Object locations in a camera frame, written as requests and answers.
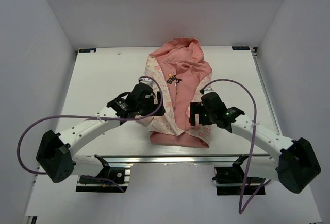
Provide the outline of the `pink Snoopy zip jacket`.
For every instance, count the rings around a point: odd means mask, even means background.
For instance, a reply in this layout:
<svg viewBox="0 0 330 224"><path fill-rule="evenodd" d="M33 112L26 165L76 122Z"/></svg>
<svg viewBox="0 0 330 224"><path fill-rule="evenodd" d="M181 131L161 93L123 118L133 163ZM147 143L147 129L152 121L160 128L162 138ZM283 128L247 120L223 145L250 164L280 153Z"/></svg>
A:
<svg viewBox="0 0 330 224"><path fill-rule="evenodd" d="M195 38L178 37L150 53L145 74L163 93L163 116L142 119L154 145L208 148L211 126L190 125L190 104L201 99L199 90L211 82L212 68Z"/></svg>

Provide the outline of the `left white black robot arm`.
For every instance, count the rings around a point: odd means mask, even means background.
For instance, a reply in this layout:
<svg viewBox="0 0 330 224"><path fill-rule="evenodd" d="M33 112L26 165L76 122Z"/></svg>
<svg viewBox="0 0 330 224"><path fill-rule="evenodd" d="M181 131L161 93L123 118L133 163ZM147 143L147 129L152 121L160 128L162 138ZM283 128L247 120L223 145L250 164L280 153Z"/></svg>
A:
<svg viewBox="0 0 330 224"><path fill-rule="evenodd" d="M36 159L54 183L62 182L70 175L104 182L110 174L108 162L98 155L79 156L77 153L97 137L129 120L164 113L161 91L154 91L149 84L141 82L78 125L59 133L46 132Z"/></svg>

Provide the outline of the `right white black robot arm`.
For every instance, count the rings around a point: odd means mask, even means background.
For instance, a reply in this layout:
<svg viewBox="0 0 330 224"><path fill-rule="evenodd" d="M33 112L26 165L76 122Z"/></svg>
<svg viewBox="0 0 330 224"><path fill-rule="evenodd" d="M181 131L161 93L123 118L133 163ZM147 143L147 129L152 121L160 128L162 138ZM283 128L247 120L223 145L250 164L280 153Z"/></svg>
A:
<svg viewBox="0 0 330 224"><path fill-rule="evenodd" d="M298 194L321 172L308 140L277 135L253 122L242 110L227 108L216 92L207 93L199 102L190 104L189 122L192 126L215 124L269 155L268 158L241 155L226 173L214 176L219 184L245 182L253 177L266 178L278 181L287 190Z"/></svg>

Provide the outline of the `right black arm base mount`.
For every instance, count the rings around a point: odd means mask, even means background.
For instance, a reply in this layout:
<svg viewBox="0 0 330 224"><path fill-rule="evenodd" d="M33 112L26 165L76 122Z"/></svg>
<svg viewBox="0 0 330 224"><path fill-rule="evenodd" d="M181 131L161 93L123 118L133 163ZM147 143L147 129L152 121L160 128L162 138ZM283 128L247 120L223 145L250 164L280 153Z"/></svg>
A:
<svg viewBox="0 0 330 224"><path fill-rule="evenodd" d="M218 196L239 196L243 187L244 172L241 169L241 164L247 161L247 155L241 155L229 167L216 167L215 176L212 180L216 183ZM251 196L252 193L262 183L262 178L247 177L244 195Z"/></svg>

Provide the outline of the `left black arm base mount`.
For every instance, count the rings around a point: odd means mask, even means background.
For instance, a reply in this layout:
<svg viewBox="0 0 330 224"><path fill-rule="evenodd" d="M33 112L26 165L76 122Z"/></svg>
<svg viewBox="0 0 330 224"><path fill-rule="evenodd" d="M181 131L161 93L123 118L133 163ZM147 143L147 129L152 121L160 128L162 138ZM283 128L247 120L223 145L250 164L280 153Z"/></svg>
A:
<svg viewBox="0 0 330 224"><path fill-rule="evenodd" d="M105 158L77 157L78 176L76 191L84 193L124 193L128 188L129 175L126 166L111 166Z"/></svg>

